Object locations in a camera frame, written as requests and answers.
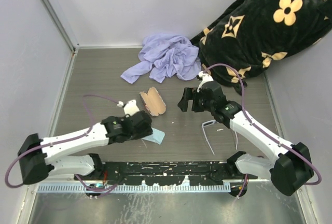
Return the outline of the light blue cleaning cloth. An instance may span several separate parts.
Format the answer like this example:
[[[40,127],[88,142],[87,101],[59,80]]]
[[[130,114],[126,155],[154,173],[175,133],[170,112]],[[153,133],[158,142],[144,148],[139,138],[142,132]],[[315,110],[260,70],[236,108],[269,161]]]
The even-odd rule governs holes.
[[[151,135],[143,137],[142,140],[161,145],[165,137],[165,133],[155,128],[152,128],[152,131]]]

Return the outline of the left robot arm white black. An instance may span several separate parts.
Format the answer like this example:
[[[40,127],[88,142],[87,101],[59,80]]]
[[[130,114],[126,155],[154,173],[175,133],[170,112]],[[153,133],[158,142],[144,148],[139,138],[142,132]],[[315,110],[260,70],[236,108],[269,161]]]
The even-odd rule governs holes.
[[[151,124],[151,117],[142,110],[132,116],[109,116],[89,128],[61,136],[39,138],[38,134],[31,134],[18,151],[23,184],[32,185],[59,174],[78,174],[99,180],[104,168],[98,156],[88,155],[81,160],[72,155],[149,136],[153,132]]]

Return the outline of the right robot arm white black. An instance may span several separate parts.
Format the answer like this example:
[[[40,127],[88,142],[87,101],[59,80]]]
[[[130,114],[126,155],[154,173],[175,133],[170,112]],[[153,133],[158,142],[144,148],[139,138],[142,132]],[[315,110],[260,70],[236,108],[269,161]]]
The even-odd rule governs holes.
[[[245,137],[265,155],[259,158],[237,152],[228,159],[227,172],[231,178],[240,179],[250,174],[268,179],[280,193],[291,196],[313,177],[311,156],[305,144],[293,144],[271,132],[239,103],[227,100],[217,82],[186,87],[178,103],[181,111],[188,110],[189,101],[192,101],[192,111],[210,112],[216,122]]]

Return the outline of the printed glasses case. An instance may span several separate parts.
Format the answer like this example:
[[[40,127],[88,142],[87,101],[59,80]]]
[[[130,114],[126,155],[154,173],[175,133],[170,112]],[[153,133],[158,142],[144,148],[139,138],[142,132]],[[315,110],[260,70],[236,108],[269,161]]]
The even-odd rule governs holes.
[[[149,88],[147,92],[140,92],[139,95],[151,116],[157,117],[166,112],[166,104],[155,87]]]

